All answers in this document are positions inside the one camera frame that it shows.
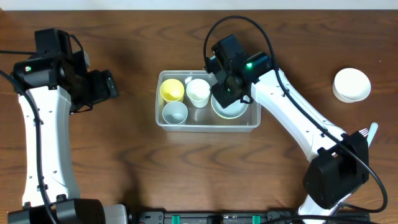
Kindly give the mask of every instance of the cup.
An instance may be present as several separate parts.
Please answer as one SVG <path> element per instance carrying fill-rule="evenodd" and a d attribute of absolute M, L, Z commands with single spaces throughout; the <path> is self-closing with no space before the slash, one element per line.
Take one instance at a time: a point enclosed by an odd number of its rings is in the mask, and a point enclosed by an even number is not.
<path fill-rule="evenodd" d="M 182 102 L 184 100 L 184 85 L 174 78 L 168 79 L 161 84 L 160 95 L 167 103 Z"/>
<path fill-rule="evenodd" d="M 168 124 L 185 124 L 188 117 L 188 108 L 179 101 L 173 101 L 164 106 L 162 116 Z"/>
<path fill-rule="evenodd" d="M 209 83 L 199 78 L 190 81 L 187 85 L 187 96 L 197 108 L 205 107 L 209 102 Z"/>
<path fill-rule="evenodd" d="M 337 73 L 332 90 L 339 100 L 345 103 L 353 103 L 364 100 L 369 96 L 371 82 L 358 69 L 345 68 Z"/>

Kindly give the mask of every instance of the green tape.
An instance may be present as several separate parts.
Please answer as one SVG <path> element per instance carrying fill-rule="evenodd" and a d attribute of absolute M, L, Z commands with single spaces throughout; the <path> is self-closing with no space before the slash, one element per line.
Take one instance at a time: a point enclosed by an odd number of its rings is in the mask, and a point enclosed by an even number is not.
<path fill-rule="evenodd" d="M 179 215 L 172 216 L 172 224 L 180 224 L 180 216 Z"/>
<path fill-rule="evenodd" d="M 261 223 L 261 217 L 259 215 L 253 215 L 252 224 L 260 224 L 260 223 Z"/>

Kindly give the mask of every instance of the rectangular tray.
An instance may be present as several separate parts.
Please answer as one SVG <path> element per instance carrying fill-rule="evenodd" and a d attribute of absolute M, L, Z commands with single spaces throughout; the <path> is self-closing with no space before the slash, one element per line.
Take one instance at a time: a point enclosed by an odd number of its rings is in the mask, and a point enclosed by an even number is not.
<path fill-rule="evenodd" d="M 219 117 L 211 107 L 211 96 L 209 103 L 204 108 L 196 108 L 189 100 L 187 93 L 184 93 L 183 103 L 188 108 L 186 124 L 167 124 L 162 116 L 163 107 L 166 102 L 159 93 L 160 85 L 170 78 L 180 80 L 184 87 L 193 79 L 201 78 L 206 80 L 210 86 L 217 80 L 215 76 L 205 71 L 163 71 L 159 75 L 156 91 L 156 123 L 166 131 L 187 131 L 187 132 L 250 132 L 258 127 L 261 122 L 261 105 L 254 102 L 249 105 L 246 112 L 236 119 L 224 119 Z"/>

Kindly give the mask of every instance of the white wall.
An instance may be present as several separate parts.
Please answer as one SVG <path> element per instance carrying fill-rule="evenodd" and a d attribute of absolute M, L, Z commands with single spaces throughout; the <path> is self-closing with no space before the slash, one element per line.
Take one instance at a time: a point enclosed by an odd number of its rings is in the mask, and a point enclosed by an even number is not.
<path fill-rule="evenodd" d="M 398 0 L 0 0 L 7 10 L 398 9 Z"/>

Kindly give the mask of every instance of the brown tabletop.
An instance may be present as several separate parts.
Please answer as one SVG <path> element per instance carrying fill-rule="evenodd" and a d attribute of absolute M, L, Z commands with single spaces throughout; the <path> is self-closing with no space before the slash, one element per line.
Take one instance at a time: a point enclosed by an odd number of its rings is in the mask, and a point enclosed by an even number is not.
<path fill-rule="evenodd" d="M 251 133 L 172 133 L 155 122 L 163 70 L 201 70 L 203 40 L 220 18 L 249 16 L 269 33 L 281 69 L 322 115 L 347 133 L 379 123 L 370 165 L 389 194 L 373 221 L 398 222 L 397 11 L 79 11 L 2 12 L 0 49 L 34 51 L 34 31 L 56 27 L 75 34 L 91 69 L 112 71 L 120 96 L 70 116 L 70 143 L 82 198 L 166 210 L 298 208 L 308 168 L 301 148 L 262 110 Z M 250 53 L 267 50 L 244 21 L 220 25 L 209 45 L 234 33 Z M 9 73 L 26 55 L 0 55 Z M 362 70 L 370 96 L 342 103 L 331 84 L 345 67 Z M 26 178 L 25 129 L 12 87 L 0 79 L 0 223 L 20 210 Z M 380 206 L 372 179 L 348 199 Z"/>

